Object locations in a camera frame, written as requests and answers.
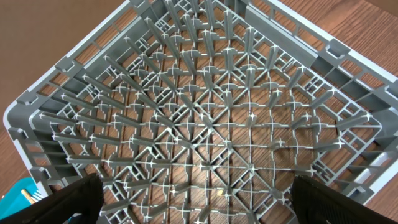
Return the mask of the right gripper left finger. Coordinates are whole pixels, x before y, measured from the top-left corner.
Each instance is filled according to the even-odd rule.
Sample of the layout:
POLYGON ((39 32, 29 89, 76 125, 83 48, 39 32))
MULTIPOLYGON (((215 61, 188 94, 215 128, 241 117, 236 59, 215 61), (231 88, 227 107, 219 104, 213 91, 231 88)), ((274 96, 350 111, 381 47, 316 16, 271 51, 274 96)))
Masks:
POLYGON ((96 223, 104 204, 103 182, 89 174, 33 205, 1 220, 1 224, 96 223))

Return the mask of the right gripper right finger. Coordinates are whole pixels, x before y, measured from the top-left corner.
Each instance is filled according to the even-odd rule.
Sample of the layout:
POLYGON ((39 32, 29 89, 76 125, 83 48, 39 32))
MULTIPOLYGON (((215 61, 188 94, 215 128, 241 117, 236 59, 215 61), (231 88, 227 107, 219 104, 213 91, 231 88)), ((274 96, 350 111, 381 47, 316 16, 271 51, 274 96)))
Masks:
POLYGON ((306 175, 297 175, 291 188, 299 223, 397 224, 306 175))

